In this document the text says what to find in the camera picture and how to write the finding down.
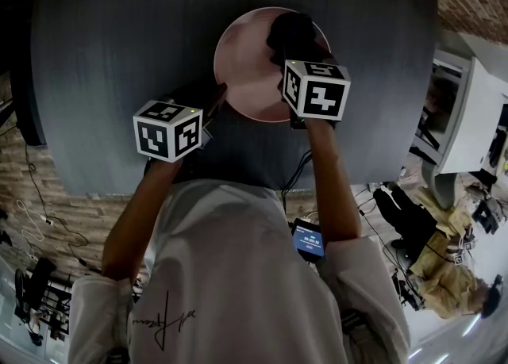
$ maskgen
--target dark gray table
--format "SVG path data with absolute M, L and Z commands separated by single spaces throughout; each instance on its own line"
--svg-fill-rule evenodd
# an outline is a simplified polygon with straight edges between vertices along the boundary
M 212 72 L 231 21 L 262 6 L 308 13 L 352 76 L 337 126 L 353 183 L 395 178 L 428 86 L 437 0 L 37 0 L 32 62 L 48 146 L 72 193 L 132 193 L 146 158 L 132 115 Z M 308 149 L 305 132 L 226 106 L 199 155 L 201 175 L 278 189 Z M 296 187 L 313 187 L 311 166 Z

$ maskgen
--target pink plate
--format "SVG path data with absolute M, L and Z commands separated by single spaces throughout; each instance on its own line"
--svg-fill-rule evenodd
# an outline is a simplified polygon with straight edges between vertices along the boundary
M 217 83 L 228 85 L 226 100 L 244 116 L 267 123 L 288 121 L 289 106 L 281 102 L 277 89 L 280 67 L 270 62 L 273 50 L 267 46 L 271 24 L 293 10 L 264 7 L 237 18 L 222 34 L 214 57 Z M 316 26 L 316 41 L 330 51 L 326 37 Z

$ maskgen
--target cable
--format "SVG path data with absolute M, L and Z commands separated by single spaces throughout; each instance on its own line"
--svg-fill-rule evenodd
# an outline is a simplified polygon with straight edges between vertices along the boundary
M 29 212 L 31 213 L 35 213 L 36 215 L 40 216 L 43 220 L 45 220 L 45 218 L 38 212 L 35 212 L 33 210 L 30 210 L 28 209 L 25 204 L 20 201 L 19 199 L 16 201 L 16 204 L 17 204 L 17 207 L 21 210 L 24 210 L 25 213 L 26 213 L 26 216 L 29 217 L 30 221 L 33 223 L 33 225 L 36 227 L 37 231 L 39 232 L 40 234 L 40 237 L 37 238 L 35 237 L 35 235 L 33 235 L 31 232 L 28 232 L 27 230 L 25 229 L 22 229 L 21 230 L 21 235 L 23 236 L 23 239 L 25 240 L 25 242 L 28 244 L 29 248 L 30 248 L 30 251 L 32 252 L 32 254 L 30 254 L 30 258 L 33 258 L 34 257 L 34 254 L 33 254 L 33 249 L 32 249 L 32 244 L 26 239 L 25 237 L 25 234 L 28 235 L 28 236 L 31 236 L 33 237 L 36 241 L 38 241 L 39 243 L 43 242 L 44 241 L 44 234 L 42 234 L 42 231 L 40 230 L 39 226 L 37 225 L 37 223 L 35 221 L 33 221 L 32 217 L 30 216 Z
M 308 219 L 309 217 L 311 217 L 312 215 L 314 215 L 317 212 L 318 212 L 317 210 L 314 210 L 313 212 L 310 212 L 307 216 L 305 216 L 305 218 Z
M 30 254 L 29 252 L 27 252 L 27 250 L 23 250 L 22 248 L 19 248 L 19 247 L 13 247 L 15 250 L 18 250 L 24 254 L 27 254 L 31 259 L 35 258 L 35 255 L 33 254 L 33 247 L 35 247 L 36 249 L 38 249 L 40 251 L 40 253 L 47 258 L 46 256 L 46 253 L 44 253 L 44 250 L 42 248 L 40 248 L 39 246 L 36 246 L 35 244 L 32 244 L 30 243 L 24 236 L 23 236 L 23 239 L 25 240 L 25 242 L 29 245 L 30 247 L 30 251 L 32 252 L 32 254 Z
M 88 239 L 81 233 L 79 232 L 74 232 L 72 231 L 71 229 L 69 229 L 67 227 L 67 225 L 62 221 L 62 219 L 60 219 L 59 217 L 57 216 L 51 216 L 51 215 L 48 215 L 48 212 L 46 211 L 46 205 L 44 203 L 44 199 L 42 198 L 42 195 L 40 194 L 40 191 L 39 191 L 39 187 L 37 186 L 37 184 L 35 183 L 35 180 L 33 179 L 33 176 L 32 176 L 32 173 L 35 172 L 37 169 L 35 167 L 35 165 L 33 165 L 30 161 L 29 161 L 29 153 L 28 153 L 28 144 L 25 144 L 25 158 L 26 158 L 26 164 L 29 168 L 29 173 L 30 173 L 30 179 L 32 179 L 32 183 L 33 185 L 35 186 L 35 189 L 37 190 L 37 193 L 39 194 L 39 199 L 40 199 L 40 204 L 42 205 L 42 209 L 44 210 L 44 216 L 42 216 L 40 213 L 38 212 L 35 212 L 33 210 L 30 210 L 30 209 L 27 209 L 25 204 L 20 201 L 19 199 L 17 200 L 17 207 L 21 210 L 25 210 L 27 216 L 29 217 L 29 219 L 32 221 L 32 223 L 37 227 L 42 239 L 38 239 L 36 238 L 32 233 L 30 232 L 27 232 L 28 234 L 30 234 L 34 239 L 36 239 L 37 241 L 39 242 L 42 242 L 44 241 L 44 235 L 42 234 L 42 232 L 40 231 L 39 229 L 39 226 L 37 226 L 37 224 L 33 221 L 32 217 L 29 215 L 29 212 L 31 213 L 35 213 L 37 215 L 40 216 L 40 218 L 42 220 L 45 220 L 45 222 L 47 224 L 52 224 L 52 222 L 49 220 L 49 219 L 54 219 L 54 220 L 58 220 L 60 222 L 60 224 L 62 224 L 63 228 L 65 228 L 65 230 L 67 230 L 68 232 L 72 233 L 72 234 L 75 234 L 77 236 L 80 236 L 82 239 L 83 239 L 83 243 L 67 243 L 68 247 L 69 247 L 69 250 L 71 250 L 71 253 L 72 255 L 74 256 L 75 259 L 77 259 L 79 261 L 79 263 L 82 265 L 82 266 L 85 266 L 86 268 L 88 268 L 89 270 L 96 270 L 96 269 L 93 269 L 93 268 L 90 268 L 87 264 L 87 262 L 83 259 L 81 259 L 80 257 L 78 257 L 74 250 L 72 249 L 73 247 L 85 247 L 87 246 L 90 242 L 88 241 Z M 23 234 L 23 238 L 25 239 L 26 243 L 29 245 L 30 249 L 31 249 L 31 245 L 30 243 L 28 242 L 28 240 L 25 238 L 25 235 Z
M 367 204 L 368 202 L 370 202 L 370 201 L 374 201 L 374 198 L 373 198 L 373 197 L 371 197 L 368 201 L 365 201 L 365 202 L 364 202 L 364 203 L 362 203 L 361 205 L 358 205 L 358 206 L 357 206 L 357 207 L 358 207 L 358 209 L 359 209 L 359 208 L 361 208 L 363 205 L 366 205 L 366 204 Z
M 44 201 L 42 200 L 42 196 L 40 195 L 39 186 L 37 186 L 37 184 L 33 180 L 32 173 L 35 172 L 37 169 L 35 168 L 35 165 L 33 165 L 29 161 L 29 150 L 28 150 L 28 144 L 27 143 L 25 143 L 25 158 L 26 158 L 26 165 L 29 168 L 30 179 L 32 179 L 33 185 L 35 186 L 35 189 L 37 190 L 37 193 L 39 194 L 39 199 L 40 199 L 40 203 L 42 204 L 42 209 L 44 210 L 44 215 L 46 217 L 48 217 L 48 212 L 46 212 L 46 206 L 44 205 Z
M 399 181 L 403 181 L 404 179 L 411 178 L 412 176 L 416 175 L 418 172 L 420 172 L 420 170 L 416 170 L 413 174 L 408 175 L 408 176 L 403 177 L 403 178 L 400 178 Z
M 357 197 L 358 195 L 362 194 L 363 192 L 365 192 L 366 190 L 368 190 L 368 188 L 365 188 L 364 190 L 361 190 L 359 193 L 357 193 L 355 196 L 353 196 L 353 199 L 355 197 Z
M 443 257 L 441 254 L 439 254 L 436 250 L 434 250 L 431 246 L 429 246 L 427 243 L 425 244 L 428 248 L 430 248 L 432 251 L 434 251 L 434 253 L 436 253 L 436 255 L 440 256 L 444 261 L 448 261 L 448 262 L 451 262 L 452 264 L 455 264 L 455 261 L 451 260 L 451 259 L 446 259 L 445 257 Z
M 7 130 L 5 130 L 2 134 L 0 134 L 0 137 L 2 137 L 4 134 L 7 134 L 8 132 L 10 132 L 11 130 L 13 130 L 14 128 L 16 128 L 17 126 L 14 126 L 14 127 L 11 127 L 11 128 L 8 128 Z
M 371 226 L 371 229 L 372 231 L 379 237 L 379 240 L 381 241 L 381 243 L 383 244 L 383 247 L 390 253 L 391 257 L 393 258 L 393 261 L 388 259 L 395 267 L 398 267 L 401 272 L 402 272 L 402 275 L 404 276 L 404 278 L 406 279 L 406 283 L 407 285 L 410 287 L 410 289 L 414 292 L 414 294 L 416 296 L 418 296 L 421 299 L 421 296 L 420 294 L 417 292 L 417 290 L 413 287 L 413 284 L 411 284 L 409 278 L 407 277 L 406 273 L 404 272 L 404 269 L 402 268 L 402 266 L 400 265 L 400 263 L 398 262 L 398 256 L 397 258 L 394 257 L 393 253 L 390 251 L 390 249 L 388 248 L 388 246 L 385 244 L 385 242 L 383 241 L 383 239 L 381 238 L 381 236 L 379 235 L 379 233 L 375 230 L 375 228 L 372 226 L 371 222 L 368 221 L 368 218 L 365 216 L 365 213 L 360 210 L 360 215 L 362 215 L 362 217 L 365 219 L 365 221 L 368 223 L 369 226 Z
M 286 195 L 287 195 L 287 193 L 291 190 L 291 188 L 293 188 L 294 184 L 296 184 L 296 182 L 300 178 L 300 175 L 303 172 L 303 168 L 311 159 L 312 159 L 312 154 L 310 153 L 310 150 L 309 150 L 302 155 L 302 158 L 300 159 L 300 162 L 298 163 L 298 167 L 296 168 L 296 171 L 294 172 L 294 174 L 290 178 L 290 180 L 287 182 L 287 184 L 283 187 L 283 190 L 281 191 L 280 196 L 283 199 L 284 212 L 286 212 Z
M 374 207 L 373 207 L 371 210 L 369 210 L 368 212 L 364 212 L 364 213 L 365 213 L 366 215 L 368 215 L 369 213 L 374 212 L 375 208 L 377 208 L 377 207 L 378 207 L 378 204 L 376 203 L 376 204 L 374 205 Z

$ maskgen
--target black wire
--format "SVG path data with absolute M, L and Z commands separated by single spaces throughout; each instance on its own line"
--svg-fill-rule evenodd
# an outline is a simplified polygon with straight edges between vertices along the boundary
M 40 195 L 39 186 L 37 186 L 37 184 L 33 180 L 32 173 L 35 172 L 37 169 L 35 168 L 35 165 L 33 165 L 29 161 L 29 150 L 28 150 L 28 144 L 27 143 L 25 143 L 25 158 L 26 158 L 26 165 L 29 168 L 30 179 L 32 179 L 33 185 L 35 186 L 35 189 L 37 190 L 37 193 L 39 194 L 39 199 L 40 199 L 40 203 L 42 204 L 42 209 L 44 210 L 44 215 L 46 216 L 46 218 L 48 218 L 48 212 L 46 212 L 46 206 L 44 205 L 44 201 L 42 199 L 42 196 Z
M 362 216 L 364 217 L 365 221 L 368 223 L 369 226 L 371 226 L 371 229 L 372 231 L 379 237 L 379 240 L 381 241 L 381 243 L 383 244 L 384 248 L 387 249 L 387 251 L 390 253 L 391 257 L 394 259 L 394 261 L 397 262 L 397 264 L 394 264 L 392 261 L 391 263 L 394 264 L 395 267 L 398 267 L 401 272 L 402 272 L 402 275 L 404 276 L 404 278 L 406 279 L 406 283 L 407 283 L 407 286 L 409 286 L 411 288 L 411 290 L 414 292 L 415 295 L 417 295 L 420 300 L 421 300 L 421 296 L 420 294 L 417 292 L 417 290 L 413 287 L 413 284 L 411 284 L 409 278 L 407 277 L 406 273 L 404 272 L 404 269 L 402 268 L 402 266 L 400 265 L 400 263 L 398 263 L 398 256 L 397 258 L 394 257 L 393 253 L 390 251 L 390 249 L 388 248 L 388 246 L 385 244 L 385 242 L 383 241 L 383 239 L 381 238 L 381 236 L 379 235 L 379 233 L 375 230 L 375 228 L 372 226 L 371 222 L 368 221 L 368 218 L 365 216 L 365 214 L 362 212 L 361 213 Z
M 361 193 L 365 192 L 366 190 L 368 190 L 368 188 L 365 188 L 364 190 L 361 190 L 359 193 L 357 193 L 355 196 L 353 196 L 353 199 L 354 199 L 355 197 L 357 197 L 358 195 L 360 195 Z
M 16 128 L 17 126 L 14 126 L 14 127 L 11 127 L 7 130 L 5 130 L 2 134 L 0 134 L 0 137 L 2 137 L 4 134 L 7 134 L 8 132 L 10 132 L 12 129 Z
M 88 239 L 81 233 L 79 232 L 74 232 L 72 231 L 71 229 L 69 229 L 67 227 L 67 225 L 62 221 L 62 219 L 60 219 L 59 217 L 57 216 L 50 216 L 48 215 L 48 212 L 46 211 L 46 205 L 44 203 L 44 199 L 42 198 L 42 195 L 40 194 L 40 191 L 39 191 L 39 187 L 37 186 L 37 184 L 35 183 L 34 179 L 33 179 L 33 176 L 32 176 L 32 173 L 35 172 L 37 169 L 35 167 L 35 165 L 33 165 L 30 161 L 29 161 L 29 151 L 28 151 L 28 144 L 25 143 L 25 158 L 26 158 L 26 164 L 29 168 L 29 173 L 30 173 L 30 179 L 32 179 L 32 182 L 33 182 L 33 185 L 35 186 L 35 189 L 37 190 L 37 193 L 39 194 L 39 199 L 40 199 L 40 203 L 42 204 L 42 209 L 44 210 L 44 215 L 46 216 L 46 220 L 49 220 L 49 219 L 55 219 L 55 220 L 58 220 L 60 222 L 60 224 L 62 224 L 63 228 L 65 228 L 65 230 L 67 230 L 68 232 L 72 233 L 72 234 L 75 234 L 77 236 L 80 236 L 84 243 L 81 243 L 81 244 L 71 244 L 71 243 L 67 243 L 67 245 L 69 246 L 69 250 L 71 250 L 71 253 L 72 255 L 74 256 L 75 259 L 77 259 L 80 263 L 82 263 L 82 259 L 80 259 L 74 252 L 74 250 L 72 250 L 73 247 L 85 247 L 87 246 L 90 242 L 88 241 Z
M 45 258 L 47 258 L 47 257 L 48 257 L 42 248 L 40 248 L 39 246 L 36 246 L 35 244 L 30 243 L 30 242 L 29 242 L 26 238 L 25 238 L 25 241 L 29 244 L 29 247 L 30 247 L 30 250 L 32 251 L 32 253 L 33 253 L 33 249 L 32 249 L 32 247 L 35 247 L 35 248 L 37 248 L 37 249 L 40 251 L 40 253 L 41 253 L 41 254 L 42 254 Z
M 392 276 L 391 276 L 391 279 L 392 279 L 392 281 L 393 281 L 393 280 L 394 280 L 394 276 L 395 276 L 394 285 L 395 285 L 395 284 L 397 284 L 397 285 L 395 286 L 395 291 L 397 292 L 398 302 L 399 302 L 401 305 L 403 305 L 403 304 L 404 304 L 404 302 L 403 302 L 403 301 L 401 301 L 401 298 L 402 298 L 402 291 L 401 291 L 401 289 L 400 289 L 400 283 L 398 282 L 397 273 L 398 273 L 398 269 L 395 267 L 395 273 L 394 273 L 394 275 L 392 275 Z
M 443 257 L 441 254 L 439 254 L 436 250 L 434 250 L 431 246 L 429 246 L 427 243 L 425 244 L 428 248 L 430 248 L 432 251 L 434 251 L 434 253 L 436 253 L 436 255 L 439 255 L 444 261 L 448 261 L 448 262 L 451 262 L 452 264 L 455 264 L 455 261 L 451 260 L 451 259 L 446 259 L 445 257 Z
M 377 207 L 378 207 L 378 204 L 376 203 L 371 210 L 369 210 L 368 212 L 364 212 L 364 214 L 368 215 L 369 213 L 374 212 L 374 209 L 377 208 Z
M 284 212 L 286 212 L 286 195 L 287 193 L 293 188 L 293 186 L 296 184 L 298 179 L 300 178 L 300 175 L 302 175 L 303 168 L 305 165 L 312 159 L 312 154 L 310 153 L 310 150 L 305 152 L 302 155 L 302 158 L 300 159 L 300 162 L 298 163 L 298 167 L 296 168 L 296 171 L 294 172 L 293 176 L 290 178 L 290 180 L 286 183 L 286 185 L 283 187 L 283 190 L 280 193 L 280 197 L 283 199 L 283 207 Z
M 374 201 L 374 198 L 371 197 L 368 201 L 365 201 L 364 203 L 362 203 L 361 205 L 358 205 L 358 209 L 361 208 L 363 205 L 366 205 L 368 202 L 370 201 Z
M 399 268 L 399 266 L 387 254 L 387 250 L 388 249 L 386 247 L 383 247 L 383 254 L 384 254 L 384 256 L 387 258 L 388 261 L 390 261 L 395 266 L 395 269 Z

